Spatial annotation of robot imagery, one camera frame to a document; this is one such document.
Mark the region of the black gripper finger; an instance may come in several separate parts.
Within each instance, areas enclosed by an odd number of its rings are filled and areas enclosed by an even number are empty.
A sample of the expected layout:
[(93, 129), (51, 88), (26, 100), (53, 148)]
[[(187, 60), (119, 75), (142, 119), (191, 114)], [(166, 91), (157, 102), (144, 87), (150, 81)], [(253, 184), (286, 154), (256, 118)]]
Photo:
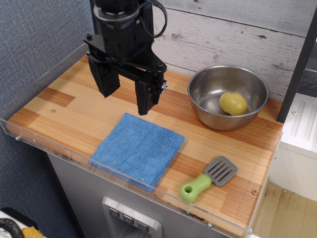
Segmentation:
[(105, 98), (120, 87), (118, 72), (111, 69), (108, 63), (96, 62), (92, 58), (88, 58), (88, 62), (95, 83)]
[(159, 102), (159, 92), (155, 86), (149, 83), (138, 81), (135, 83), (138, 113), (144, 116)]

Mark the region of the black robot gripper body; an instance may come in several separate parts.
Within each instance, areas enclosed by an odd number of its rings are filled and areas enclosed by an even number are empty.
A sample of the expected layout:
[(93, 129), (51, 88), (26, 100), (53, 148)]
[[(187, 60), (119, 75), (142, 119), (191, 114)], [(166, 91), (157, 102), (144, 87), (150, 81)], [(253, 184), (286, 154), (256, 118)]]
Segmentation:
[(152, 51), (154, 39), (162, 35), (154, 33), (153, 5), (96, 4), (93, 14), (99, 30), (84, 37), (90, 58), (163, 93), (167, 89), (163, 78), (166, 65)]

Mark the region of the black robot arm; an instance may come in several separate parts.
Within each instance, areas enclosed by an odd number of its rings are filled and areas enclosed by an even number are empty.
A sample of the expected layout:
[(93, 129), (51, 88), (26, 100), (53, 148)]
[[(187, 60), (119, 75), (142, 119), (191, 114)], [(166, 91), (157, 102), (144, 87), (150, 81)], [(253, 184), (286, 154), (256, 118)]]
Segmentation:
[(164, 25), (158, 34), (154, 33), (154, 6), (167, 17), (157, 0), (97, 0), (93, 16), (98, 32), (84, 37), (89, 47), (90, 70), (99, 91), (108, 97), (120, 87), (119, 76), (133, 80), (141, 116), (158, 104), (167, 89), (167, 66), (152, 50), (154, 39), (166, 29)]

